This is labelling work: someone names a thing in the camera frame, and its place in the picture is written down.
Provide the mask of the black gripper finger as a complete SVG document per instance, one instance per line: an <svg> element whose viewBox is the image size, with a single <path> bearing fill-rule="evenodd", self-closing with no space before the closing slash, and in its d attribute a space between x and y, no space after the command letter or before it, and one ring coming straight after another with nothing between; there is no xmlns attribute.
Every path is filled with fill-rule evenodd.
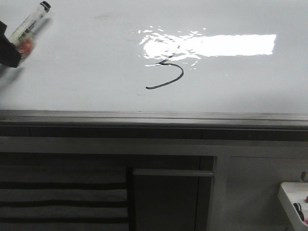
<svg viewBox="0 0 308 231"><path fill-rule="evenodd" d="M7 67L17 68L21 61L21 54L15 45L5 36L7 25L0 22L0 63Z"/></svg>

